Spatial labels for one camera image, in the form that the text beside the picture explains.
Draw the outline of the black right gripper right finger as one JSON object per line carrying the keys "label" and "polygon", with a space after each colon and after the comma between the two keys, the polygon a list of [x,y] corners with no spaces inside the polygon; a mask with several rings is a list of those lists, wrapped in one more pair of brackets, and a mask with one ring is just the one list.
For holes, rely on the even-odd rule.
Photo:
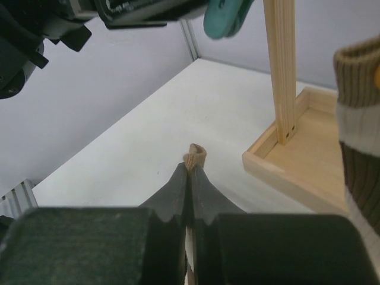
{"label": "black right gripper right finger", "polygon": [[244,211],[221,193],[208,179],[201,166],[189,175],[189,262],[195,284],[226,284],[221,259],[220,214]]}

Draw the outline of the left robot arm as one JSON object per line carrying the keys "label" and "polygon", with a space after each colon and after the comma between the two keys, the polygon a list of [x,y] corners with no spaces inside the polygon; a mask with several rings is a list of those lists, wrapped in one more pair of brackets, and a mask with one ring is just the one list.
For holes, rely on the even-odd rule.
{"label": "left robot arm", "polygon": [[17,95],[48,64],[44,41],[79,52],[98,17],[109,30],[164,27],[197,15],[208,1],[1,1],[1,98]]}

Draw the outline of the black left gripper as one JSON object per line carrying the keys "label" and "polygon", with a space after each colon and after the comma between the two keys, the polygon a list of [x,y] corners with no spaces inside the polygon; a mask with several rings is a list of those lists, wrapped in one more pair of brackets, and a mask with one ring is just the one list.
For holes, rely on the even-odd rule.
{"label": "black left gripper", "polygon": [[109,30],[164,27],[204,13],[207,1],[95,1],[99,17]]}

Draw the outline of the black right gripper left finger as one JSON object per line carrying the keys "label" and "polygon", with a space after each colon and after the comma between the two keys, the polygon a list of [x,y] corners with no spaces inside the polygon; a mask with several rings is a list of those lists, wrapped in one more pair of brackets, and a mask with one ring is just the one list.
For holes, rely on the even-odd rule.
{"label": "black right gripper left finger", "polygon": [[140,205],[150,211],[141,284],[185,282],[185,194],[187,170],[177,165],[169,181]]}

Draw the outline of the beige brown patterned sock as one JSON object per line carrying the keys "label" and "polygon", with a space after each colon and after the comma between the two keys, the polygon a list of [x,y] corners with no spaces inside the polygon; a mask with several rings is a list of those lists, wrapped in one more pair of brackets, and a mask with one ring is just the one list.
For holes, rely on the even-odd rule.
{"label": "beige brown patterned sock", "polygon": [[379,233],[379,37],[333,57],[336,117],[348,204],[365,232]]}

